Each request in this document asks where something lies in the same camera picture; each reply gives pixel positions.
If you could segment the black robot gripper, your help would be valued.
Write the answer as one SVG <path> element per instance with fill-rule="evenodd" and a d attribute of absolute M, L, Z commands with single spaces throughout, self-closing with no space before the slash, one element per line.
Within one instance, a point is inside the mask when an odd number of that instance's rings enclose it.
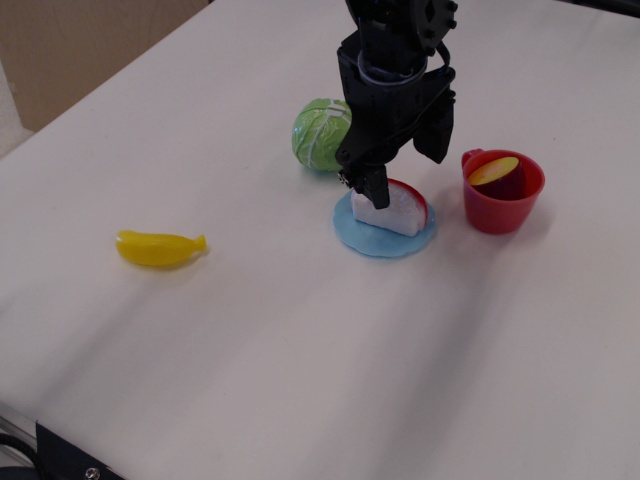
<path fill-rule="evenodd" d="M 375 209 L 390 205 L 385 165 L 411 141 L 414 148 L 436 164 L 449 149 L 454 125 L 456 72 L 443 42 L 430 49 L 443 64 L 424 68 L 412 81 L 370 84 L 362 72 L 362 41 L 352 34 L 338 49 L 338 63 L 345 101 L 352 123 L 336 159 L 343 183 L 371 201 Z"/>

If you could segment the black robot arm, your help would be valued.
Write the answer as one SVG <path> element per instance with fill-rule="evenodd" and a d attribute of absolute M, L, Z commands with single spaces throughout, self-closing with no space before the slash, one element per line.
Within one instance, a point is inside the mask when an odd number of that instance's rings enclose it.
<path fill-rule="evenodd" d="M 443 43 L 454 1 L 350 1 L 356 31 L 338 51 L 352 121 L 336 151 L 341 180 L 373 206 L 390 204 L 387 164 L 412 143 L 435 163 L 447 155 L 456 76 Z"/>

